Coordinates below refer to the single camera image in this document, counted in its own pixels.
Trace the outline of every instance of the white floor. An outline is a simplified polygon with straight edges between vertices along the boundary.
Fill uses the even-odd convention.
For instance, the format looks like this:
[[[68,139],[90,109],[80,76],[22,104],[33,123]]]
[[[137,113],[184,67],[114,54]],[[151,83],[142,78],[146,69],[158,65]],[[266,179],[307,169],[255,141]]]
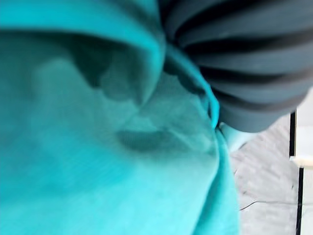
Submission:
[[[289,129],[290,116],[283,117],[232,154],[241,207],[255,200],[295,203],[254,204],[242,211],[242,235],[295,235],[299,170],[289,161]]]

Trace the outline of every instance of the turquoise cloth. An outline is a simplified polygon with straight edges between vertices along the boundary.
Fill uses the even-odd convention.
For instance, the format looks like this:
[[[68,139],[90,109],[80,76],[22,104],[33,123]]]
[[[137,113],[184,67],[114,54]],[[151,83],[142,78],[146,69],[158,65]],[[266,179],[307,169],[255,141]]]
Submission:
[[[156,1],[0,7],[1,235],[239,233],[218,103]]]

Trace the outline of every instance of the black cable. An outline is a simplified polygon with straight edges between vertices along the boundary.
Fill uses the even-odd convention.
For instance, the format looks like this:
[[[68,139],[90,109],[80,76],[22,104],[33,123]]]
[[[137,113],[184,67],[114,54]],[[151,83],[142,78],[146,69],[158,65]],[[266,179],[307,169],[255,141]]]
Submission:
[[[313,206],[313,203],[294,203],[294,202],[278,202],[278,201],[254,201],[250,203],[249,205],[241,208],[239,211],[243,211],[247,209],[248,207],[252,206],[256,203],[264,203],[264,204],[277,204],[277,205],[293,205],[293,206]]]

